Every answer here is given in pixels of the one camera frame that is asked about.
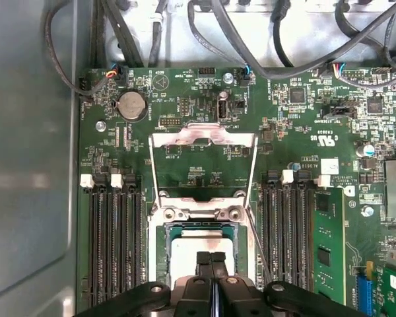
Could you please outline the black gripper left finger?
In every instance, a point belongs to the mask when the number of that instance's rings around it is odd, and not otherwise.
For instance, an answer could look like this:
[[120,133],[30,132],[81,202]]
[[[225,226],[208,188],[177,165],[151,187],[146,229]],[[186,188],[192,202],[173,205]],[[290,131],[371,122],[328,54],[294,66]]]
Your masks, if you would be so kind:
[[213,281],[211,254],[197,253],[196,276],[187,280],[183,294],[174,302],[175,292],[159,282],[147,282],[102,302],[78,316],[144,316],[145,314],[174,309],[174,316],[209,316],[211,313]]

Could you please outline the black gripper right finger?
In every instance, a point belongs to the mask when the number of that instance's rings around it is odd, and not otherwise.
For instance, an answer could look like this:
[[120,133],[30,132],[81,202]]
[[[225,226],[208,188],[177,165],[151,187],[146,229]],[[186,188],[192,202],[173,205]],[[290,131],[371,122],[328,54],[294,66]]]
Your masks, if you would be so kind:
[[365,316],[284,281],[273,281],[262,291],[245,279],[229,275],[225,253],[212,254],[213,272],[223,301],[225,316]]

